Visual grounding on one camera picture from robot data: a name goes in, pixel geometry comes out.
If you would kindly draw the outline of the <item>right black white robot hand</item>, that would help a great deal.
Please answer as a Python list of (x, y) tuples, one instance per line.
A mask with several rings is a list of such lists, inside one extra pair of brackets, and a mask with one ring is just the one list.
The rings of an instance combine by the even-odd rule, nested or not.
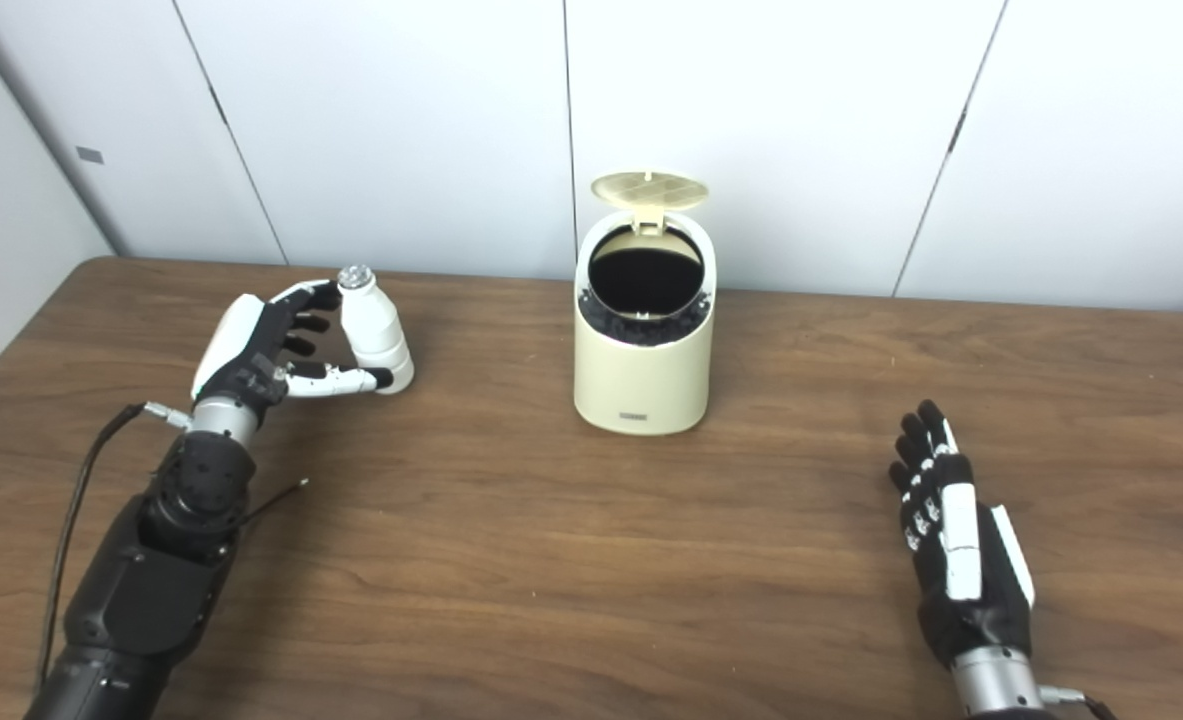
[(888, 478), (929, 650), (944, 666), (983, 647), (1032, 655), (1033, 580), (1006, 510), (980, 501), (972, 463), (933, 401), (899, 428)]

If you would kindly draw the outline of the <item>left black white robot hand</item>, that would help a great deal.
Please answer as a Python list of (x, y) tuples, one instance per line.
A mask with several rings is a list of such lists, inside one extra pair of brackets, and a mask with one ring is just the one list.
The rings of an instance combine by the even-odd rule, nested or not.
[[(353, 363), (313, 359), (303, 333), (329, 331), (340, 314)], [(295, 283), (270, 300), (244, 293), (231, 301), (203, 351), (190, 388), (194, 406), (230, 398), (263, 416), (285, 398), (396, 395), (416, 365), (394, 301), (375, 281), (340, 286), (334, 279)]]

